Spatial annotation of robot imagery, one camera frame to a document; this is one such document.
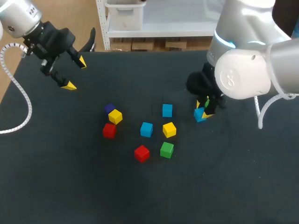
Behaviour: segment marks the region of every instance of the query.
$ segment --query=cable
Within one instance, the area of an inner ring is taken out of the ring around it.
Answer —
[[[255,105],[256,105],[256,114],[257,114],[257,117],[258,117],[257,125],[258,125],[259,129],[263,128],[263,118],[265,116],[266,111],[271,106],[271,104],[273,104],[275,101],[277,101],[281,98],[284,98],[286,100],[291,100],[291,99],[295,99],[296,96],[299,96],[299,94],[293,94],[293,93],[286,94],[283,91],[283,89],[281,88],[280,84],[278,83],[278,80],[276,79],[274,69],[273,69],[272,63],[271,63],[271,49],[272,49],[272,46],[273,45],[270,45],[270,46],[267,47],[265,60],[266,60],[266,64],[267,64],[268,74],[271,78],[272,84],[273,84],[273,86],[275,87],[276,91],[279,94],[272,97],[271,99],[269,99],[267,101],[267,103],[265,103],[265,105],[263,106],[262,111],[260,111],[257,96],[254,97],[254,101],[255,101]]]
[[[23,121],[23,123],[21,123],[19,126],[11,128],[11,129],[0,131],[0,134],[11,133],[11,132],[15,132],[15,131],[21,129],[22,127],[24,127],[29,122],[29,120],[31,118],[31,115],[32,115],[32,105],[31,105],[31,101],[30,101],[27,93],[24,91],[24,89],[21,87],[21,85],[17,82],[17,80],[13,77],[13,75],[9,72],[9,70],[6,67],[5,62],[4,62],[4,54],[7,51],[7,49],[9,49],[11,47],[20,48],[25,53],[27,53],[27,48],[25,46],[21,45],[21,44],[18,44],[18,43],[10,43],[10,44],[5,45],[5,47],[3,47],[2,51],[0,52],[0,63],[2,65],[2,68],[4,69],[4,71],[8,75],[8,77],[11,79],[11,81],[13,81],[13,83],[16,85],[16,87],[18,87],[18,89],[23,94],[23,96],[24,96],[24,98],[27,102],[27,105],[28,105],[28,115],[27,115],[26,119]]]

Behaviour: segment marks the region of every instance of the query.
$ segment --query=white storage bin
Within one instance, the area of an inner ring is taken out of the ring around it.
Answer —
[[[110,26],[114,30],[140,30],[143,24],[145,1],[107,0],[105,6],[110,13]]]

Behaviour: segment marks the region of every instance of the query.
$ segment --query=yellow cube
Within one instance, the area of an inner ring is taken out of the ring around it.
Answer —
[[[175,136],[177,134],[177,129],[172,122],[163,125],[163,133],[165,134],[166,138]]]
[[[109,116],[109,120],[115,125],[117,125],[122,121],[122,113],[116,109],[110,112],[108,116]]]

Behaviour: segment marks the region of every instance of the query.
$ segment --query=red cube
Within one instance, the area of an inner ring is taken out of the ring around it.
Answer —
[[[116,134],[116,125],[105,124],[105,127],[103,129],[103,136],[105,138],[114,139],[115,134]]]
[[[134,151],[134,155],[139,162],[145,162],[150,157],[150,152],[146,147],[140,146]]]

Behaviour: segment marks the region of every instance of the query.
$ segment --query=cardboard box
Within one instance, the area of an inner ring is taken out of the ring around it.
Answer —
[[[132,38],[113,38],[110,40],[112,51],[131,51]]]
[[[153,50],[154,43],[154,38],[134,38],[132,50]]]
[[[208,50],[212,41],[211,36],[191,37],[188,39],[186,50]]]
[[[186,49],[187,48],[187,38],[183,37],[172,37],[167,38],[165,43],[166,48],[178,48],[178,49]]]
[[[169,51],[169,49],[165,47],[165,38],[155,38],[154,48],[153,50],[150,51],[154,51],[154,52]]]

